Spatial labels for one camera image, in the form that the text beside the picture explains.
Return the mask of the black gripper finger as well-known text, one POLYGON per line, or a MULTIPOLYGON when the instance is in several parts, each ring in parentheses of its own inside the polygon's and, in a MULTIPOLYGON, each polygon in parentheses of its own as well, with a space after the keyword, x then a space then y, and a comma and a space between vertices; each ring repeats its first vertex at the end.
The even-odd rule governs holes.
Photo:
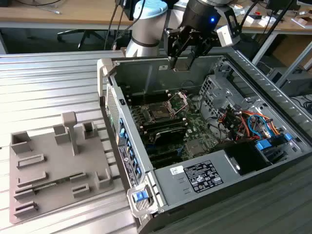
POLYGON ((168 55, 170 69, 175 69, 177 59, 192 41, 192 28, 181 26, 177 29, 164 30, 165 51, 168 55))
POLYGON ((206 39, 201 39, 195 47, 192 47, 187 57, 187 70, 191 69, 196 58, 207 55, 214 46, 216 46, 216 32, 211 32, 206 39))

